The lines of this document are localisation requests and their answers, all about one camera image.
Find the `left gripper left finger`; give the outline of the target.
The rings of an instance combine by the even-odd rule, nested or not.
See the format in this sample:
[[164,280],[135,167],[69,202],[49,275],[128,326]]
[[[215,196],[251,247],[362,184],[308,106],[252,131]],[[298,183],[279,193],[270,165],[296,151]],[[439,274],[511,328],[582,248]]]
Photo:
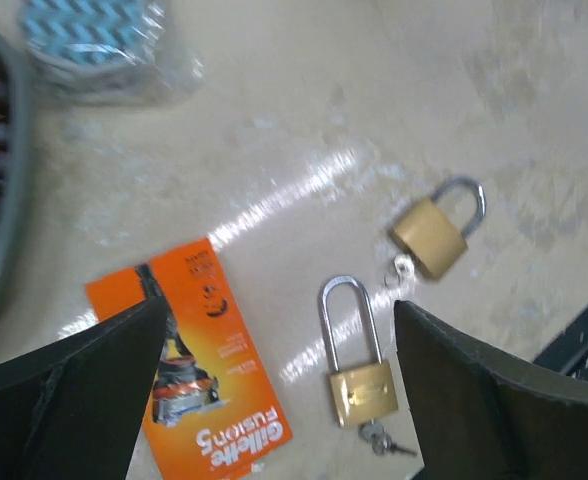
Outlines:
[[123,479],[165,338],[148,300],[0,364],[0,479]]

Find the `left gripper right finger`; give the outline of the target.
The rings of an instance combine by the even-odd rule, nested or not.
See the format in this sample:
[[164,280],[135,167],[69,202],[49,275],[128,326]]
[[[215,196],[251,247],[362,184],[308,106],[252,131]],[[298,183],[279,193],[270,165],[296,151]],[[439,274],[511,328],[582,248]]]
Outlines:
[[394,305],[423,479],[588,479],[588,382]]

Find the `long shackle brass padlock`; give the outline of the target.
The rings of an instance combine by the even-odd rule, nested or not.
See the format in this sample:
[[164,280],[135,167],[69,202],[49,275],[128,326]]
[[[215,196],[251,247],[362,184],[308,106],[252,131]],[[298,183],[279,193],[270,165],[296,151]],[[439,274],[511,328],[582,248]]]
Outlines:
[[[356,292],[372,351],[369,363],[348,370],[339,365],[328,307],[331,292],[344,285]],[[339,426],[356,427],[396,412],[398,400],[391,365],[382,355],[370,297],[362,282],[351,275],[329,279],[320,291],[319,310],[329,363],[329,385]]]

